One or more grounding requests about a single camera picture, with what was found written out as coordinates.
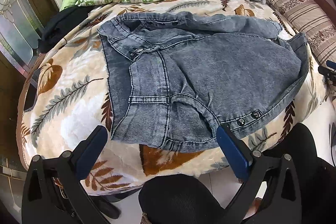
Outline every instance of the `comforter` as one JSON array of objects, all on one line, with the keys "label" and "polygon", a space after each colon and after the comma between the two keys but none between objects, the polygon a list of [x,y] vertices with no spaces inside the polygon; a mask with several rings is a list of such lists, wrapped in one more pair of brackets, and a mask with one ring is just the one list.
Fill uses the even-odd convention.
[{"label": "comforter", "polygon": [[[97,125],[111,130],[113,105],[108,96],[108,74],[97,32],[100,25],[123,13],[183,10],[198,15],[237,14],[274,20],[283,26],[281,38],[290,39],[295,34],[278,12],[249,0],[164,0],[101,6],[39,58],[32,70],[40,70],[36,101],[33,107],[24,110],[32,72],[27,78],[18,106],[16,131],[22,164],[28,167],[36,154],[52,158],[73,150]],[[308,55],[309,72],[294,100],[264,128],[242,139],[250,149],[262,151],[281,141],[326,98],[326,85],[310,48]],[[109,138],[82,185],[90,195],[111,194],[140,187],[154,176],[177,173],[198,176],[227,166],[220,148],[179,153]]]}]

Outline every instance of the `bolt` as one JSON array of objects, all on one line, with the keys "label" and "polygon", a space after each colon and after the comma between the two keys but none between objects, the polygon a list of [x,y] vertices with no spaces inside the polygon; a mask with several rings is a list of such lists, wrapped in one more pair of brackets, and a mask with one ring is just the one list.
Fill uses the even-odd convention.
[{"label": "bolt", "polygon": [[71,151],[67,150],[62,153],[63,158],[69,158],[71,156]]},{"label": "bolt", "polygon": [[259,150],[254,150],[254,151],[252,152],[252,154],[253,154],[253,156],[255,156],[255,157],[257,157],[257,158],[259,158],[259,157],[261,156],[261,152],[260,152]]},{"label": "bolt", "polygon": [[284,155],[284,158],[285,158],[286,160],[291,160],[291,159],[292,159],[292,157],[291,157],[290,154],[285,154],[285,155]]},{"label": "bolt", "polygon": [[35,155],[35,156],[32,158],[33,161],[38,161],[39,159],[40,159],[40,155]]}]

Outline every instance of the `black garment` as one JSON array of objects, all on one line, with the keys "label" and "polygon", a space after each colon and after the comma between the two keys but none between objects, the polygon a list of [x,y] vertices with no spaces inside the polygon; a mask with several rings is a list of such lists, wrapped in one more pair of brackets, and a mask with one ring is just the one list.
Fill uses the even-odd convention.
[{"label": "black garment", "polygon": [[[263,152],[271,157],[285,153],[292,156],[299,180],[302,224],[330,223],[336,201],[336,168],[317,157],[313,136],[301,123],[276,147]],[[224,212],[201,182],[181,174],[147,181],[139,203],[146,213],[142,220],[146,224],[213,224]]]},{"label": "black garment", "polygon": [[39,39],[39,52],[49,52],[73,28],[85,20],[96,6],[73,6],[53,16],[43,30]]}]

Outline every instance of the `light blue denim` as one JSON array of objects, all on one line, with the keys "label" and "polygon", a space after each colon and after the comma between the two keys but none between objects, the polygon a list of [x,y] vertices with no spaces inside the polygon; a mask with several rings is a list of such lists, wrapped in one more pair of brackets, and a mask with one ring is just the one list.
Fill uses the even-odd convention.
[{"label": "light blue denim", "polygon": [[113,104],[111,139],[164,150],[243,138],[293,100],[308,73],[303,33],[244,16],[126,13],[99,28]]}]

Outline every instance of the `beige striped cushion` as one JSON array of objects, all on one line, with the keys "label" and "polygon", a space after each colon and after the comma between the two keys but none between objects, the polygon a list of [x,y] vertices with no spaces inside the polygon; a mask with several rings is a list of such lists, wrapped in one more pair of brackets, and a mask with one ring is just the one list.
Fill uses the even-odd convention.
[{"label": "beige striped cushion", "polygon": [[314,0],[267,0],[294,29],[307,35],[311,50],[321,65],[336,62],[336,29]]}]

